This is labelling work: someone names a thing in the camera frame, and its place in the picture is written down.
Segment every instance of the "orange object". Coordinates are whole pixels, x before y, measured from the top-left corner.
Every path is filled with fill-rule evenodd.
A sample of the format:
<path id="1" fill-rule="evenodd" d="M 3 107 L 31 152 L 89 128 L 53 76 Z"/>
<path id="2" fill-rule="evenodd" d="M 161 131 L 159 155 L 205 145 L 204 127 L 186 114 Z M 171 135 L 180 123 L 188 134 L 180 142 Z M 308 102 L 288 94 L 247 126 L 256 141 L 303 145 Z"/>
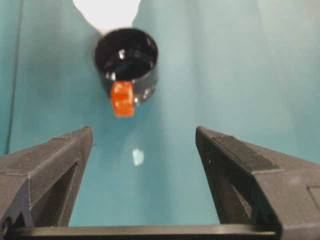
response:
<path id="1" fill-rule="evenodd" d="M 115 81 L 111 89 L 111 103 L 118 118 L 135 114 L 134 85 L 130 81 Z"/>

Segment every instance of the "teal backdrop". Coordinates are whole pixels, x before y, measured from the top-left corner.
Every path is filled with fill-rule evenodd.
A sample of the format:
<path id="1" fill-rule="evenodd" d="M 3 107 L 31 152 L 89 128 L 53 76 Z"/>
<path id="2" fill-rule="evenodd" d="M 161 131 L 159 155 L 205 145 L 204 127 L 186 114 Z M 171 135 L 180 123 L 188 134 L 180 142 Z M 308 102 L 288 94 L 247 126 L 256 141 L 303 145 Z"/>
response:
<path id="1" fill-rule="evenodd" d="M 320 164 L 319 11 L 318 0 L 142 0 L 133 26 L 158 44 L 158 85 L 118 119 L 93 64 L 100 36 L 72 1 L 2 0 L 0 155 L 91 126 L 70 225 L 217 224 L 197 126 Z"/>

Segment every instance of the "black bar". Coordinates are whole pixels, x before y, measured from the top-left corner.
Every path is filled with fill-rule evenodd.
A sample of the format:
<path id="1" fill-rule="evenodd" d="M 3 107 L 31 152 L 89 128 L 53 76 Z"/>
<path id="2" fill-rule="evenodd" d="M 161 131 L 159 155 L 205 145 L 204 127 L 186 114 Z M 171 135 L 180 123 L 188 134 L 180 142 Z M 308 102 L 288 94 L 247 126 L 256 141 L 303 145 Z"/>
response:
<path id="1" fill-rule="evenodd" d="M 30 227 L 7 240 L 275 240 L 276 233 L 245 224 L 189 226 Z"/>

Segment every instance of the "black cup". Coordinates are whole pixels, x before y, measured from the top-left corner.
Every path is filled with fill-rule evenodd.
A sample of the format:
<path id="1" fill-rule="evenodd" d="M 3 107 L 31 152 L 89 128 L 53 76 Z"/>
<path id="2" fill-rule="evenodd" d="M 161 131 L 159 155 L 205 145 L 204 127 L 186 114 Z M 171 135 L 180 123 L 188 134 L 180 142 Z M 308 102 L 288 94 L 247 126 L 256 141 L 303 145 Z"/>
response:
<path id="1" fill-rule="evenodd" d="M 94 60 L 102 74 L 102 85 L 110 96 L 115 82 L 131 82 L 134 103 L 149 99 L 156 89 L 155 67 L 158 48 L 147 33 L 120 28 L 103 36 L 95 49 Z"/>

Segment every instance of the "dark liquid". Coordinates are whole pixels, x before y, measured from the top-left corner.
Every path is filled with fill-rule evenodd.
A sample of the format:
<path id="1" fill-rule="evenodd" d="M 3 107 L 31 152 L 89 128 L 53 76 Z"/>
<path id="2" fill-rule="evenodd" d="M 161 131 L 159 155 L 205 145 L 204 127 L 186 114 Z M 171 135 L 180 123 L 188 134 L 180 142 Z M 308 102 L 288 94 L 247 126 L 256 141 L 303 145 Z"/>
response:
<path id="1" fill-rule="evenodd" d="M 135 52 L 126 54 L 123 59 L 117 55 L 105 65 L 106 77 L 115 80 L 138 79 L 148 73 L 153 67 L 153 62 L 144 54 Z"/>

